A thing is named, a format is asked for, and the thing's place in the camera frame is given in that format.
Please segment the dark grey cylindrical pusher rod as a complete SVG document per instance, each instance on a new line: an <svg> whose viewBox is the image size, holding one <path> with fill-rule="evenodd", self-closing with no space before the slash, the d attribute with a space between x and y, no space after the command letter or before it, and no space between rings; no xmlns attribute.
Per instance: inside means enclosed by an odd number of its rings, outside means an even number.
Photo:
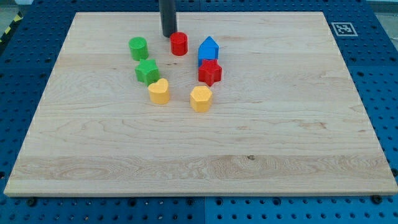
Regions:
<svg viewBox="0 0 398 224"><path fill-rule="evenodd" d="M163 36L169 38L177 31L175 0L159 0L159 11Z"/></svg>

